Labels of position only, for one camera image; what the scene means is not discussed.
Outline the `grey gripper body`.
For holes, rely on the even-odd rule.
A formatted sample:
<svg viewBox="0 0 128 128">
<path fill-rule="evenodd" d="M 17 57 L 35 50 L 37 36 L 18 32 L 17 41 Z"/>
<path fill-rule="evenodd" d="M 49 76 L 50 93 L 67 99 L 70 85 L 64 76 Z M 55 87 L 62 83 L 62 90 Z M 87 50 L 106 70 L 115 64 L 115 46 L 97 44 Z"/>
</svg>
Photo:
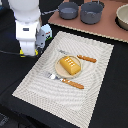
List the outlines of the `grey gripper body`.
<svg viewBox="0 0 128 128">
<path fill-rule="evenodd" d="M 46 41 L 46 33 L 40 29 L 36 33 L 36 42 L 35 42 L 35 50 L 40 53 L 42 49 L 45 47 L 45 41 Z"/>
</svg>

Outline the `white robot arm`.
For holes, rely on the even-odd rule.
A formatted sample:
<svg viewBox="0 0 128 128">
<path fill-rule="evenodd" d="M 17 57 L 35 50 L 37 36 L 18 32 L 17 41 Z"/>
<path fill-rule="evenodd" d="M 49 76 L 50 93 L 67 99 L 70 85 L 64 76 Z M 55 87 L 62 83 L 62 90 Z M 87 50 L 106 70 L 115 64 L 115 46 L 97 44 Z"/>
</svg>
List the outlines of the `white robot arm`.
<svg viewBox="0 0 128 128">
<path fill-rule="evenodd" d="M 24 55 L 35 56 L 38 47 L 45 45 L 45 32 L 41 29 L 39 0 L 8 0 L 14 12 L 16 39 Z"/>
</svg>

